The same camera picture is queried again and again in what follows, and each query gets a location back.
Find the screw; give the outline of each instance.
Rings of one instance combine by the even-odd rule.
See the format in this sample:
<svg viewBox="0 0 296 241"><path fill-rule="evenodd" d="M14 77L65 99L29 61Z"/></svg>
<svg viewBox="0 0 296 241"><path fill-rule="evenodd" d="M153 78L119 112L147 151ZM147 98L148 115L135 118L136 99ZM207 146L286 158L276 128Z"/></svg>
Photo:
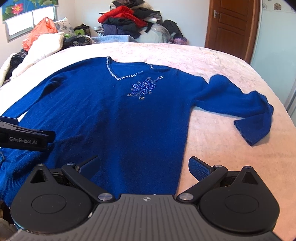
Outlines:
<svg viewBox="0 0 296 241"><path fill-rule="evenodd" d="M112 194L110 193L101 193L98 196L98 199L100 199L101 201L109 201L113 198Z"/></svg>
<svg viewBox="0 0 296 241"><path fill-rule="evenodd" d="M194 198L194 196L190 193L182 193L179 195L179 198L183 201L190 201Z"/></svg>

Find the sequin embellishment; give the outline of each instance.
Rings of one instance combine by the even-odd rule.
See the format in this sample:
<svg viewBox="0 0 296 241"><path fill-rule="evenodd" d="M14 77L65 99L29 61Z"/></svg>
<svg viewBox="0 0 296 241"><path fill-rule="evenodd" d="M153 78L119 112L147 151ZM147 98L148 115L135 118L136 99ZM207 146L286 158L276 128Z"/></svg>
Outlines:
<svg viewBox="0 0 296 241"><path fill-rule="evenodd" d="M143 95L152 94L152 90L156 87L155 83L161 79L163 79L162 76L158 77L156 80L152 80L148 77L142 82L133 84L133 88L131 88L132 92L130 92L128 96L138 96L140 100L144 100L145 97Z"/></svg>
<svg viewBox="0 0 296 241"><path fill-rule="evenodd" d="M112 70L111 70L109 64L110 64L110 63L109 63L109 57L107 57L107 68L108 68L108 70L109 70L109 73L110 73L114 78L116 78L117 80L122 80L122 79L125 79L125 78L136 77L138 74L140 74L140 73L143 72L143 71L141 70L141 71L138 72L138 73L135 73L135 74L131 74L131 75L127 75L127 76L123 76L123 77L118 78L118 77L112 72Z"/></svg>

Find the red garment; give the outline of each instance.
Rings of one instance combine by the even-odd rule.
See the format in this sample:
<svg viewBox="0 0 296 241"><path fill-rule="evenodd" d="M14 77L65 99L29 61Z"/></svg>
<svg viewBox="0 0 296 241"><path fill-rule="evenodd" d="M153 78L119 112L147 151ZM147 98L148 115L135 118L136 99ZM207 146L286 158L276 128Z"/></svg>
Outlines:
<svg viewBox="0 0 296 241"><path fill-rule="evenodd" d="M117 14L116 16L113 16L112 18L128 18L133 22L135 22L138 28L143 28L147 26L147 23L144 20L139 19L130 13L123 12L123 13Z"/></svg>
<svg viewBox="0 0 296 241"><path fill-rule="evenodd" d="M107 20L107 18L109 17L114 17L116 16L117 14L120 14L120 13L129 13L129 14L133 14L133 10L128 8L127 6L119 6L115 9L113 9L112 11L110 12L107 12L105 14L103 14L99 19L98 19L98 22L99 23L103 23Z"/></svg>

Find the sweater sleeve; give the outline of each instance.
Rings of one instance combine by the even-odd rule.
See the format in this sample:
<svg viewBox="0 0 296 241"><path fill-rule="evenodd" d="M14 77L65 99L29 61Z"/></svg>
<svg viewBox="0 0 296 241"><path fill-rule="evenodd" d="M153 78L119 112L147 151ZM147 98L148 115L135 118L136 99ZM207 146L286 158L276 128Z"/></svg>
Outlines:
<svg viewBox="0 0 296 241"><path fill-rule="evenodd" d="M3 116L11 118L19 118L22 114L27 112L38 100L43 96L51 93L57 87L60 86L62 78L54 77L50 79L43 80L39 85L34 88L32 93L26 94L16 103L14 103L4 114Z"/></svg>
<svg viewBox="0 0 296 241"><path fill-rule="evenodd" d="M249 145L256 144L269 133L274 108L264 95L257 91L244 94L223 75L214 75L209 84L181 71L179 75L186 79L190 93L195 91L194 95L190 94L193 106L244 118L235 120L234 125Z"/></svg>

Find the door frame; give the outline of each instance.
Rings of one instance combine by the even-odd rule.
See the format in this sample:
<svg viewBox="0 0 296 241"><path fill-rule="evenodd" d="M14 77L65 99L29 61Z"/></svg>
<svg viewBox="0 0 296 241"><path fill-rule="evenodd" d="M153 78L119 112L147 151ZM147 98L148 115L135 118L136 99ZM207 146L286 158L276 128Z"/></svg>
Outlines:
<svg viewBox="0 0 296 241"><path fill-rule="evenodd" d="M205 39L205 48L208 48L209 41L210 41L210 30L211 30L211 25L212 25L212 21L213 21L213 13L214 13L214 1L215 0L210 0L209 18L208 18L208 24L207 24L207 35L206 35L206 39ZM251 58L253 55L253 51L254 51L254 47L255 47L259 18L260 18L260 9L261 9L261 1L254 0L251 32L250 32L250 36L249 36L247 51L244 56L244 61L246 61L248 64L250 64L250 61L251 61Z"/></svg>

